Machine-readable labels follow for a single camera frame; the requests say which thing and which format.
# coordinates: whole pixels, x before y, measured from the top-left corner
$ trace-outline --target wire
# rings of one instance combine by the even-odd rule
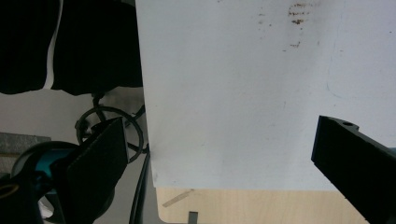
[[[131,159],[129,159],[129,163],[135,161],[139,157],[139,155],[143,152],[143,150],[145,150],[145,149],[143,149],[143,143],[144,143],[143,132],[140,129],[140,126],[137,124],[136,119],[120,109],[110,107],[110,106],[99,105],[99,106],[94,107],[94,108],[88,110],[87,112],[85,112],[76,123],[78,142],[80,144],[82,144],[82,142],[83,142],[83,134],[82,134],[82,129],[80,127],[85,122],[86,118],[93,113],[104,112],[104,111],[113,112],[118,115],[121,115],[121,116],[125,117],[131,124],[134,125],[134,128],[136,129],[137,135],[139,137],[139,146],[138,147],[134,146],[133,149],[135,150],[136,153],[132,156]]]
[[[132,203],[131,215],[129,216],[129,224],[141,224],[143,222],[143,208],[149,176],[149,158],[150,154],[148,151],[134,192],[134,202]]]

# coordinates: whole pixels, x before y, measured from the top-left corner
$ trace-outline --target black cloth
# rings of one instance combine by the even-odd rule
[[[37,1],[19,2],[19,6],[7,6],[5,12],[12,14],[12,11],[18,11],[22,7],[23,11],[15,16],[21,27],[14,27],[15,22],[12,21],[6,26],[7,29],[17,34],[25,32],[27,22],[35,30],[25,34],[23,41],[16,42],[12,37],[7,37],[5,41],[2,39],[1,45],[8,47],[7,51],[3,52],[3,47],[0,51],[0,92],[7,94],[43,88],[47,74],[48,46],[58,19],[58,1],[41,1],[45,12],[51,17],[42,14],[41,8],[32,11],[28,7],[28,3],[35,2],[30,3],[35,5]],[[41,20],[26,21],[27,15]],[[36,31],[47,27],[46,32]],[[12,52],[18,52],[18,55],[8,57]],[[143,86],[134,7],[111,0],[64,0],[53,70],[52,89],[73,95],[110,91],[118,86]]]

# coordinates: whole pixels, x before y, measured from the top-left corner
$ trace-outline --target white board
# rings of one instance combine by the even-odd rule
[[[396,146],[396,1],[136,6],[156,187],[333,189],[319,115]]]

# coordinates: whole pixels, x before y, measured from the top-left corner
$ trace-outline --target wooden surface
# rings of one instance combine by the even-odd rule
[[[162,221],[187,223],[366,224],[338,191],[157,189]]]

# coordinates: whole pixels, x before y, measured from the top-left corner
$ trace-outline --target screw hole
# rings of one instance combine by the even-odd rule
[[[4,199],[9,195],[15,193],[19,188],[20,186],[17,184],[0,186],[0,199]]]
[[[353,126],[353,123],[349,123],[349,122],[344,122],[343,124],[346,126]]]

